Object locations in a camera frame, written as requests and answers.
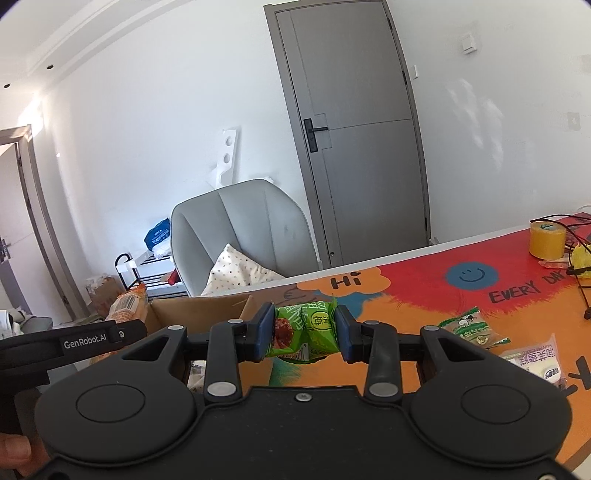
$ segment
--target black door handle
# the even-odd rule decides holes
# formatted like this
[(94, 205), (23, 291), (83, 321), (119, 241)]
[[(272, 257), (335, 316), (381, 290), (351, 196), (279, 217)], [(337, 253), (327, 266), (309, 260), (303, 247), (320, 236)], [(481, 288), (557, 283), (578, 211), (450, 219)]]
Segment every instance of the black door handle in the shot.
[(306, 129), (306, 136), (308, 137), (308, 146), (310, 153), (318, 152), (318, 143), (316, 143), (316, 132), (326, 132), (328, 127), (314, 128), (311, 118), (304, 119), (304, 128)]

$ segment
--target yellow circle logo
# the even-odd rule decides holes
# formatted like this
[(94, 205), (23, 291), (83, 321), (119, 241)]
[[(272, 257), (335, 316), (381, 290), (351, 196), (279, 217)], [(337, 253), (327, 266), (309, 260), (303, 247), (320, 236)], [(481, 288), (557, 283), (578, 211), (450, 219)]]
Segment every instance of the yellow circle logo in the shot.
[(314, 312), (310, 317), (310, 323), (314, 330), (328, 330), (330, 328), (329, 314), (326, 312)]

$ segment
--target polka dot pillow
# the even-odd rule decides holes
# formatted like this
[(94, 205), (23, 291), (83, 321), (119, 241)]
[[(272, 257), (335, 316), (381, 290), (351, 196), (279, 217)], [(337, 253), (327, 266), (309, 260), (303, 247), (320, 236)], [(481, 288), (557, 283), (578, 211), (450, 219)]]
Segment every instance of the polka dot pillow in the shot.
[(227, 294), (233, 288), (258, 285), (285, 278), (267, 270), (227, 244), (213, 266), (202, 296)]

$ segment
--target roll of tape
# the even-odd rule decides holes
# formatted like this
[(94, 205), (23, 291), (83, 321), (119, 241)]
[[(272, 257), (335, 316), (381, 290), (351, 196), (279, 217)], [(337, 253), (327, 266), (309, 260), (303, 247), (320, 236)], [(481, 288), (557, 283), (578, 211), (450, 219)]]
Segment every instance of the roll of tape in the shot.
[(530, 224), (530, 254), (542, 260), (558, 260), (564, 255), (566, 228), (553, 222)]

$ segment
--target green snack package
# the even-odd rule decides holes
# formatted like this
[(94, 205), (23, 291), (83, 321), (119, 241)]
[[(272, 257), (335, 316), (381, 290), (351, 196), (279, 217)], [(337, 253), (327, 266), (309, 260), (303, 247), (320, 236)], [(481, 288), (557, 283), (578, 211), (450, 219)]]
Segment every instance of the green snack package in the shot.
[(447, 319), (439, 326), (483, 348), (511, 343), (508, 337), (499, 335), (484, 321), (478, 307), (474, 307), (459, 317)]
[(267, 356), (308, 364), (339, 352), (335, 307), (336, 300), (275, 308), (273, 340)]

